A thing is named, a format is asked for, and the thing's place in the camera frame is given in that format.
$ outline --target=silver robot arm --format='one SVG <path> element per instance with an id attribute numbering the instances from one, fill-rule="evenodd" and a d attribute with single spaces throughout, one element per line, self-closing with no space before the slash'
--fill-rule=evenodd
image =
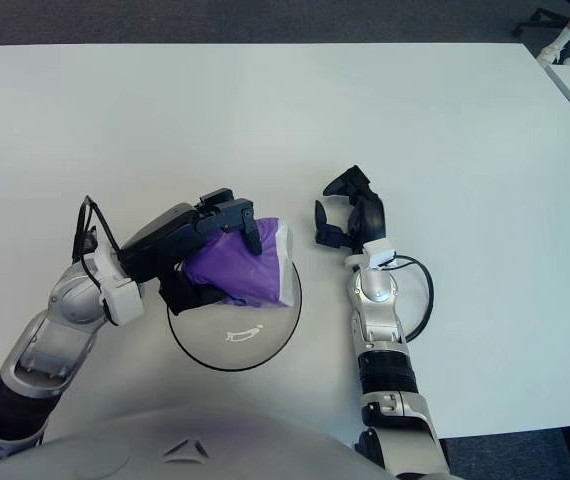
<path id="1" fill-rule="evenodd" d="M 70 266 L 54 286 L 47 310 L 27 325 L 0 369 L 0 460 L 34 447 L 108 321 L 143 314 L 140 292 L 121 271 L 114 251 L 99 244 L 85 263 Z"/>
<path id="2" fill-rule="evenodd" d="M 394 476 L 448 475 L 396 315 L 396 282 L 379 268 L 394 256 L 389 240 L 380 239 L 364 244 L 362 254 L 345 262 L 356 270 L 348 288 L 354 307 L 351 327 L 363 392 L 361 413 L 370 427 L 356 449 Z"/>

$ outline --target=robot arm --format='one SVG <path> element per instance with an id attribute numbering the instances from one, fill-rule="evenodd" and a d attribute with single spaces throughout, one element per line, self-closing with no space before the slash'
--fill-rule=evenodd
<path id="1" fill-rule="evenodd" d="M 97 216 L 110 243 L 88 231 L 85 209 Z M 73 264 L 54 286 L 47 309 L 27 325 L 0 370 L 0 460 L 36 446 L 50 413 L 89 354 L 100 328 L 143 315 L 138 284 L 158 277 L 160 294 L 175 312 L 220 300 L 225 292 L 191 285 L 177 265 L 221 229 L 240 230 L 248 250 L 262 251 L 252 202 L 229 189 L 179 204 L 141 229 L 122 248 L 98 206 L 87 197 L 79 214 Z"/>
<path id="2" fill-rule="evenodd" d="M 355 208 L 348 233 L 328 225 L 316 202 L 316 241 L 349 247 L 345 261 L 354 272 L 348 286 L 353 307 L 351 330 L 362 387 L 361 415 L 369 427 L 356 450 L 394 476 L 449 474 L 449 467 L 427 408 L 418 393 L 407 340 L 396 315 L 398 288 L 391 272 L 396 252 L 385 238 L 383 204 L 356 166 L 324 190 L 345 195 Z"/>
<path id="3" fill-rule="evenodd" d="M 142 315 L 136 284 L 124 276 L 113 258 L 107 244 L 85 255 L 103 293 L 80 262 L 69 267 L 54 286 L 47 310 L 29 322 L 5 359 L 0 369 L 0 460 L 41 440 L 49 414 L 107 322 L 101 297 L 109 297 L 114 323 Z"/>

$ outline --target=purple plastic bag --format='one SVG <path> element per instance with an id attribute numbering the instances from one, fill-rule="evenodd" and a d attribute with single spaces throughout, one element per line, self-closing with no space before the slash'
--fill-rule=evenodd
<path id="1" fill-rule="evenodd" d="M 252 307 L 293 306 L 292 239 L 277 218 L 256 221 L 263 253 L 252 255 L 240 232 L 214 233 L 187 259 L 182 270 L 196 284 L 214 285 L 229 295 L 223 303 Z"/>

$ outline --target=chair leg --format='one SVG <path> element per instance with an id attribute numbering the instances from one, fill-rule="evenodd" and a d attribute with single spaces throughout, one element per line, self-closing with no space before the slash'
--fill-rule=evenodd
<path id="1" fill-rule="evenodd" d="M 513 37 L 520 37 L 523 34 L 523 27 L 537 27 L 537 28 L 563 28 L 566 22 L 559 22 L 556 20 L 540 20 L 538 22 L 521 22 L 516 25 L 512 30 Z"/>
<path id="2" fill-rule="evenodd" d="M 512 30 L 513 37 L 520 37 L 523 34 L 524 27 L 536 27 L 536 28 L 563 28 L 569 22 L 569 17 L 564 15 L 559 15 L 558 13 L 552 12 L 545 8 L 537 9 L 529 22 L 521 22 L 514 30 Z"/>
<path id="3" fill-rule="evenodd" d="M 534 15 L 536 15 L 536 14 L 538 14 L 539 19 L 540 19 L 541 15 L 544 15 L 545 17 L 549 18 L 550 20 L 555 20 L 557 22 L 563 22 L 564 24 L 569 22 L 569 17 L 567 17 L 565 15 L 561 15 L 561 14 L 556 13 L 556 12 L 552 12 L 551 10 L 546 10 L 545 8 L 539 8 L 534 13 Z"/>

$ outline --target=gray carpet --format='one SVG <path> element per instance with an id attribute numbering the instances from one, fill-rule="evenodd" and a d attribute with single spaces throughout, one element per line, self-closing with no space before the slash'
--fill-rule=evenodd
<path id="1" fill-rule="evenodd" d="M 0 0 L 0 45 L 513 42 L 539 6 L 570 14 L 562 0 Z M 529 29 L 520 41 L 537 53 L 555 34 Z M 447 446 L 453 473 L 470 480 L 570 479 L 559 430 Z"/>

